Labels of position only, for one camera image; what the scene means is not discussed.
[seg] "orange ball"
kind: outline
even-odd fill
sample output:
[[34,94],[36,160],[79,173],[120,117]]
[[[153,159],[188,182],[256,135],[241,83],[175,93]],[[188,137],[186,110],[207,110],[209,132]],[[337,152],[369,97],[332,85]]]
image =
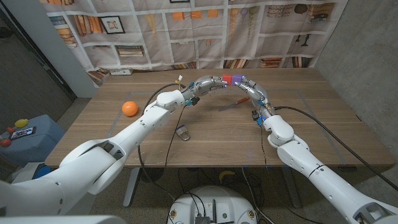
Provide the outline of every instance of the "orange ball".
[[11,145],[11,140],[10,139],[3,139],[3,140],[0,141],[0,146],[7,147],[9,145]]
[[133,101],[127,101],[122,106],[122,112],[126,116],[133,116],[137,113],[137,111],[138,111],[138,106]]

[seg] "black cable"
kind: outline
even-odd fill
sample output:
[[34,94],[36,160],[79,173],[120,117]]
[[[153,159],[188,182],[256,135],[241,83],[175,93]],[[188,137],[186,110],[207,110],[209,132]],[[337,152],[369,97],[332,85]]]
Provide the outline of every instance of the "black cable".
[[178,121],[177,121],[177,125],[174,128],[173,137],[172,137],[172,140],[170,141],[169,149],[167,150],[166,162],[164,164],[164,167],[167,166],[167,158],[169,158],[169,152],[170,152],[170,148],[172,147],[173,139],[174,139],[174,136],[175,136],[175,130],[178,128],[178,124],[180,123],[182,112],[184,112],[185,107],[186,107],[186,105],[182,108],[181,113],[180,113],[180,117],[178,118]]
[[198,207],[198,204],[197,204],[197,202],[196,202],[196,201],[195,201],[195,199],[193,198],[193,196],[192,196],[191,192],[189,192],[189,191],[188,191],[188,193],[189,193],[189,195],[191,195],[191,198],[192,198],[193,202],[195,203],[195,205],[196,205],[196,207],[197,207],[197,210],[198,210],[198,215],[200,215],[200,213],[199,213],[199,207]]
[[[144,115],[145,108],[147,108],[147,106],[149,105],[150,101],[153,99],[153,97],[154,97],[156,94],[158,94],[158,92],[160,92],[160,91],[162,91],[164,88],[169,87],[169,86],[172,86],[172,85],[178,85],[178,84],[177,84],[177,83],[170,83],[170,84],[167,84],[167,85],[165,85],[165,86],[159,88],[154,94],[152,94],[152,96],[150,96],[149,100],[147,101],[147,104],[145,105],[144,109],[142,110],[142,114],[141,114],[141,115]],[[169,191],[167,191],[166,189],[164,189],[164,188],[163,188],[162,186],[160,186],[159,184],[156,184],[156,183],[149,177],[147,171],[145,170],[144,162],[142,161],[142,157],[141,157],[141,147],[140,147],[140,145],[138,145],[137,151],[138,151],[139,162],[140,162],[140,164],[141,164],[141,169],[142,169],[142,171],[144,171],[145,176],[148,178],[148,180],[151,181],[151,182],[152,182],[153,184],[155,184],[156,186],[158,186],[158,187],[159,187],[160,189],[162,189],[163,191],[167,192],[167,194],[168,194],[173,200],[175,200],[175,198],[173,197],[173,195],[172,195]]]
[[199,200],[200,200],[200,202],[201,202],[201,205],[203,206],[203,217],[206,217],[206,209],[205,209],[205,204],[203,203],[203,201],[200,199],[200,197],[199,196],[197,196],[197,195],[195,195],[195,194],[193,194],[193,193],[191,193],[191,192],[189,192],[188,191],[188,193],[192,196],[195,196],[195,197],[197,197],[197,198],[199,198]]
[[299,110],[297,108],[293,108],[290,106],[277,106],[274,108],[275,110],[280,110],[280,109],[290,109],[294,111],[298,111],[305,116],[308,116],[309,118],[313,119],[316,123],[318,123],[325,131],[327,131],[336,141],[338,141],[344,148],[346,148],[352,155],[354,155],[359,161],[361,161],[367,168],[369,168],[372,172],[374,172],[376,175],[378,175],[382,180],[384,180],[387,184],[389,184],[392,188],[394,188],[396,191],[398,191],[398,186],[396,186],[394,183],[392,183],[387,177],[384,177],[381,173],[379,173],[377,170],[375,170],[372,165],[368,164],[364,159],[361,158],[357,153],[355,153],[350,147],[348,147],[342,140],[340,140],[335,134],[333,134],[325,125],[323,125],[319,120],[317,120],[315,117],[312,115]]
[[295,215],[295,216],[297,216],[297,217],[299,217],[299,218],[302,218],[302,219],[304,219],[304,220],[306,220],[306,221],[308,221],[308,222],[312,222],[312,223],[316,223],[316,224],[323,224],[323,223],[320,223],[320,222],[317,222],[317,221],[314,221],[314,220],[311,220],[311,219],[307,219],[307,218],[305,218],[305,217],[303,217],[303,216],[301,216],[301,215],[299,215],[299,214],[293,212],[290,208],[287,208],[287,207],[286,207],[286,209],[287,209],[288,211],[290,211],[291,213],[293,213],[293,215]]
[[[184,194],[184,193],[185,193],[185,190],[184,190],[184,186],[182,185],[182,182],[181,182],[180,169],[181,169],[181,168],[178,168],[178,181],[180,182],[180,186],[181,186],[181,189],[182,189],[182,193]],[[192,198],[193,202],[195,202],[195,205],[196,205],[196,207],[197,207],[198,214],[199,214],[199,207],[198,207],[197,202],[195,201],[195,199],[193,199],[193,196],[192,196],[191,192],[188,191],[188,193],[191,195],[191,198]]]
[[178,168],[178,181],[180,182],[180,186],[181,186],[181,189],[182,189],[182,193],[184,194],[184,193],[185,193],[185,190],[184,190],[184,186],[182,185],[181,178],[180,178],[180,169],[181,169],[181,168]]

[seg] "bookshelf backdrop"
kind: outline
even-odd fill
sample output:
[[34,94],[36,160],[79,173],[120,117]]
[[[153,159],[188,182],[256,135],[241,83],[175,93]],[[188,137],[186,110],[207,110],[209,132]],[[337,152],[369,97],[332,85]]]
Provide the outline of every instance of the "bookshelf backdrop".
[[39,1],[101,84],[124,68],[314,67],[348,0]]

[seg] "wire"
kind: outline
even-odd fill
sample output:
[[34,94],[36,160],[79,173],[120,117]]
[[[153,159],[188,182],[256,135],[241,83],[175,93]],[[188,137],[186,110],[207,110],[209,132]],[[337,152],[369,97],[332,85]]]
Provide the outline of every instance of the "wire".
[[177,121],[177,125],[174,128],[173,137],[172,137],[172,140],[170,141],[169,149],[167,150],[166,162],[164,164],[164,167],[167,166],[167,158],[169,158],[169,152],[170,152],[170,148],[172,147],[173,139],[174,139],[174,136],[175,136],[175,130],[178,128],[178,124],[180,123],[182,112],[184,112],[185,107],[186,107],[186,105],[182,108],[181,113],[180,113],[180,117],[178,118],[178,121]]
[[197,196],[197,195],[195,195],[195,194],[193,194],[193,193],[191,193],[191,192],[189,192],[189,191],[188,191],[188,193],[191,195],[191,197],[192,197],[192,195],[193,195],[193,196],[199,198],[199,200],[200,200],[200,202],[201,202],[201,205],[203,206],[203,217],[206,217],[206,209],[205,209],[205,204],[203,203],[203,201],[200,199],[199,196]]
[[290,106],[277,106],[274,108],[275,110],[280,110],[280,109],[290,109],[294,111],[298,111],[305,116],[308,116],[309,118],[313,119],[316,123],[318,123],[325,131],[327,131],[336,141],[338,141],[344,148],[346,148],[352,155],[354,155],[359,161],[361,161],[367,168],[369,168],[372,172],[374,172],[376,175],[378,175],[382,180],[384,180],[387,184],[389,184],[392,188],[394,188],[396,191],[398,191],[398,186],[396,186],[394,183],[392,183],[387,177],[384,177],[381,173],[379,173],[377,170],[375,170],[372,165],[368,164],[364,159],[362,159],[361,156],[359,156],[357,153],[355,153],[350,147],[348,147],[342,140],[340,140],[335,134],[333,134],[325,125],[323,125],[319,120],[317,120],[314,116],[299,110],[297,108],[293,108]]
[[246,180],[246,183],[248,183],[249,190],[250,190],[250,194],[251,194],[251,197],[253,198],[254,206],[256,207],[256,209],[259,211],[259,213],[260,213],[264,218],[266,218],[266,219],[267,219],[269,222],[271,222],[272,224],[275,224],[275,223],[274,223],[268,216],[266,216],[266,215],[260,210],[260,208],[257,206],[256,200],[254,199],[253,191],[252,191],[252,189],[251,189],[251,186],[249,185],[249,181],[248,181],[248,178],[246,177],[246,174],[244,173],[244,168],[243,168],[243,167],[242,167],[242,173],[243,173],[244,179]]
[[180,178],[180,169],[181,169],[181,168],[178,168],[178,181],[180,182],[180,186],[181,186],[181,189],[182,189],[182,193],[184,194],[184,193],[185,193],[185,190],[184,190],[184,186],[182,185],[181,178]]
[[[181,178],[180,178],[180,169],[181,169],[181,168],[178,168],[178,181],[180,182],[180,186],[181,186],[181,189],[182,189],[182,193],[184,194],[184,193],[185,193],[185,190],[184,190],[184,186],[182,185]],[[191,198],[192,198],[193,202],[195,202],[195,205],[196,205],[197,210],[198,210],[198,215],[199,215],[199,207],[198,207],[198,204],[197,204],[197,202],[195,201],[195,199],[193,199],[193,196],[192,196],[191,192],[188,191],[188,193],[191,195]]]
[[[177,84],[177,83],[170,83],[170,84],[167,84],[167,85],[165,85],[165,86],[159,88],[154,94],[152,94],[152,96],[150,96],[149,100],[147,101],[147,104],[145,105],[144,110],[142,110],[142,114],[141,114],[141,115],[144,115],[145,108],[147,108],[147,106],[149,105],[150,101],[153,99],[153,97],[154,97],[156,94],[158,94],[158,92],[162,91],[164,88],[167,88],[167,87],[173,86],[173,85],[179,85],[179,84]],[[141,157],[141,147],[140,147],[140,145],[138,145],[137,151],[138,151],[139,162],[140,162],[140,164],[141,164],[141,169],[142,169],[142,171],[144,171],[145,176],[148,178],[148,180],[151,181],[154,185],[158,186],[158,187],[159,187],[160,189],[162,189],[163,191],[167,192],[167,194],[168,194],[173,200],[175,200],[175,197],[173,197],[173,195],[172,195],[168,190],[164,189],[162,186],[160,186],[159,184],[155,183],[155,182],[151,179],[151,177],[149,177],[147,171],[145,170],[144,162],[142,161],[142,157]]]
[[307,218],[305,218],[305,217],[303,217],[303,216],[301,216],[301,215],[299,215],[299,214],[293,212],[290,208],[286,208],[286,209],[287,209],[288,211],[290,211],[291,213],[293,213],[295,216],[297,216],[297,217],[299,217],[299,218],[302,218],[302,219],[304,219],[304,220],[306,220],[306,221],[308,221],[308,222],[317,223],[317,224],[323,224],[323,223],[320,223],[320,222],[317,222],[317,221],[314,221],[314,220],[311,220],[311,219],[307,219]]

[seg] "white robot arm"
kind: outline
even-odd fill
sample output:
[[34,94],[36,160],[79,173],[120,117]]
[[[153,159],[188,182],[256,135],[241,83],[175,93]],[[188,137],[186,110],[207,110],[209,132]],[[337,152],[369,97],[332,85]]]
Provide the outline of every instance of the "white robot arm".
[[242,83],[236,83],[236,86],[252,98],[259,114],[259,124],[266,131],[271,131],[268,142],[277,148],[282,162],[308,178],[348,223],[398,222],[398,208],[362,194],[319,161],[305,141],[294,134],[293,128],[276,115],[263,87],[247,78],[243,78]]

